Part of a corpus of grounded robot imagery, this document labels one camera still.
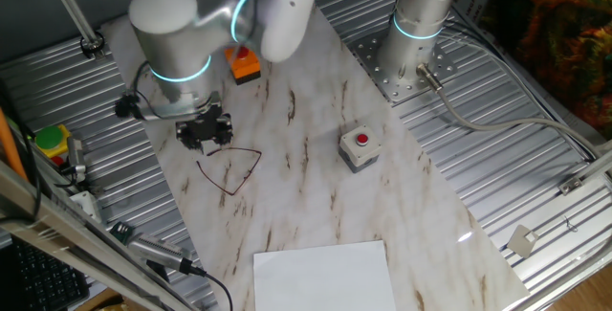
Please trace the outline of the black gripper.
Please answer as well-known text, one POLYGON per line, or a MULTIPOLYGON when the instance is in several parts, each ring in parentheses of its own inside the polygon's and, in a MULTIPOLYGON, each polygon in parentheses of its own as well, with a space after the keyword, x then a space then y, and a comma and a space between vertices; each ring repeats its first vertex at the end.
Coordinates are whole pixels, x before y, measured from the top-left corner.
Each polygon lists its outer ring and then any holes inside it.
POLYGON ((222 114, 220 105, 212 105, 195 120, 176 123, 176 138, 187 149, 203 152, 204 141, 214 141, 220 146, 230 145, 233 126, 229 113, 222 114))

